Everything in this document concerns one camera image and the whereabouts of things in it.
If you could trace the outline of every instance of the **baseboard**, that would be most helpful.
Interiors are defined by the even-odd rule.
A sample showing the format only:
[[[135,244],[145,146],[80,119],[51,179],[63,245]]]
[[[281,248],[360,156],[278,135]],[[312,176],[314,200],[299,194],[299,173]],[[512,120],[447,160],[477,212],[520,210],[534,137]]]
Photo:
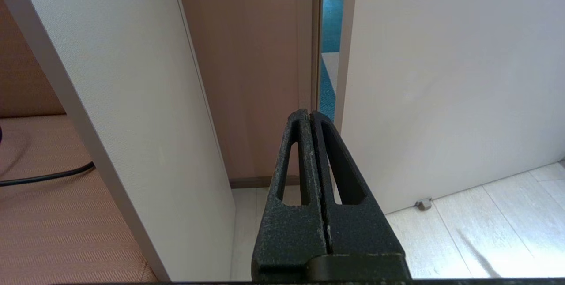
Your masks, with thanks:
[[[298,176],[286,176],[286,186],[294,186],[300,184]],[[247,177],[247,178],[233,178],[230,179],[230,186],[232,189],[238,188],[260,188],[269,187],[271,185],[270,176],[261,177]]]

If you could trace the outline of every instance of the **textured white panel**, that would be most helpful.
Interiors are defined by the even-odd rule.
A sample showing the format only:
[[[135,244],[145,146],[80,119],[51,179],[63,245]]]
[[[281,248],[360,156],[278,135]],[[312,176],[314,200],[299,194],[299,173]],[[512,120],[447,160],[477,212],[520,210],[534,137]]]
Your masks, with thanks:
[[[6,2],[157,276],[229,279],[234,202],[178,1]]]
[[[563,158],[564,72],[565,0],[355,0],[341,134],[394,211]]]

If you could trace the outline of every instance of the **black cable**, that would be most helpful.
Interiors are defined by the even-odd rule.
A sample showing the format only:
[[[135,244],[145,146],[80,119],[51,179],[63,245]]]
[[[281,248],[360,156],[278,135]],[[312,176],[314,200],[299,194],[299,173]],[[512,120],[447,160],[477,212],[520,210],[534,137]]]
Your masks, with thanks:
[[[37,176],[37,177],[29,177],[29,178],[22,178],[22,179],[14,179],[14,180],[6,180],[4,182],[0,182],[0,187],[14,186],[16,184],[24,184],[24,183],[44,182],[45,180],[57,179],[57,178],[68,177],[68,176],[80,174],[80,173],[83,173],[84,171],[87,171],[87,170],[92,169],[92,168],[94,168],[94,163],[89,162],[88,164],[84,165],[83,167],[72,169],[72,170],[67,170],[67,171],[62,171],[62,172],[57,172],[55,174],[42,175],[42,176]]]

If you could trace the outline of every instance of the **white tile floor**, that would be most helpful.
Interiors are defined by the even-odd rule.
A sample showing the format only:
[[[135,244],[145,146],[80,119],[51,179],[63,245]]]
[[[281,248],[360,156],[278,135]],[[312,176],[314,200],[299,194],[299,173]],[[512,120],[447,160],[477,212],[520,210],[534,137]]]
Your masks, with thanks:
[[[337,90],[337,67],[339,65],[339,52],[324,52],[321,54],[321,58],[325,64],[325,68],[328,71],[329,80],[331,81],[331,87],[335,93]]]
[[[268,188],[234,189],[232,280],[251,279]],[[298,205],[298,186],[284,202]],[[565,169],[558,163],[387,215],[414,278],[565,277]]]

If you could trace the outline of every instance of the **blue carpet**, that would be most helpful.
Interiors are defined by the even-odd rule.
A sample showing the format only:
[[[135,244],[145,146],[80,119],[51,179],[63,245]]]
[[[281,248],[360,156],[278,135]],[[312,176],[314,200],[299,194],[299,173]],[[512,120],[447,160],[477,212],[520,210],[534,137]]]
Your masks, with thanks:
[[[333,117],[335,115],[335,92],[333,92],[333,88],[331,87],[328,70],[325,68],[323,61],[321,62],[319,111],[333,120]]]
[[[321,51],[339,52],[343,0],[324,0],[321,25]],[[321,61],[319,111],[333,120],[335,115],[335,92],[331,87],[328,70]]]
[[[343,0],[324,0],[321,25],[321,51],[339,52]]]

